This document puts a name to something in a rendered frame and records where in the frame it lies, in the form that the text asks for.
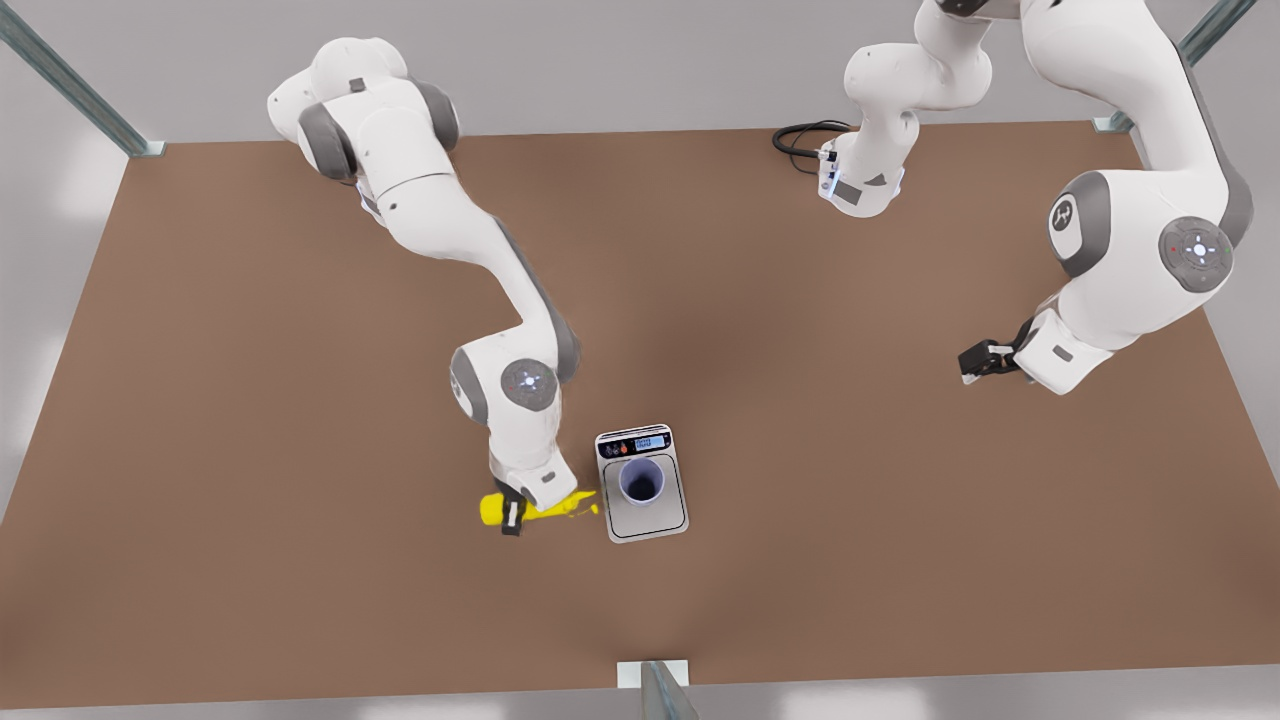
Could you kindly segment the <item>yellow sauce bottle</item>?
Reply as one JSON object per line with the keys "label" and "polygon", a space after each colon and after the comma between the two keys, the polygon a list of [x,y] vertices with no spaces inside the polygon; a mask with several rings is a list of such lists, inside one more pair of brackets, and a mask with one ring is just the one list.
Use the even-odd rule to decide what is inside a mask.
{"label": "yellow sauce bottle", "polygon": [[[545,510],[539,510],[527,502],[524,521],[561,516],[576,518],[589,512],[599,514],[598,498],[599,495],[595,491],[579,491]],[[479,512],[485,525],[500,527],[500,493],[486,495],[481,498]]]}

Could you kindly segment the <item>blue cup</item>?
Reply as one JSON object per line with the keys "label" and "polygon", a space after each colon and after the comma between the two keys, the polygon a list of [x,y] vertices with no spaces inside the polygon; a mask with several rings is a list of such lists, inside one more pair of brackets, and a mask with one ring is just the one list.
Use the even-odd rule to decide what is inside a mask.
{"label": "blue cup", "polygon": [[621,468],[618,487],[627,502],[644,507],[654,503],[663,493],[666,474],[653,457],[634,457]]}

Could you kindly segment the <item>silver kitchen scale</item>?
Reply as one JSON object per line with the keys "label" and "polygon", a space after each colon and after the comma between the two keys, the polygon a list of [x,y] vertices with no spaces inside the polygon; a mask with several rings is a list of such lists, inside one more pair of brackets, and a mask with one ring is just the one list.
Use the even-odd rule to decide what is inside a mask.
{"label": "silver kitchen scale", "polygon": [[689,528],[689,507],[666,424],[614,430],[594,441],[605,525],[617,544],[676,536]]}

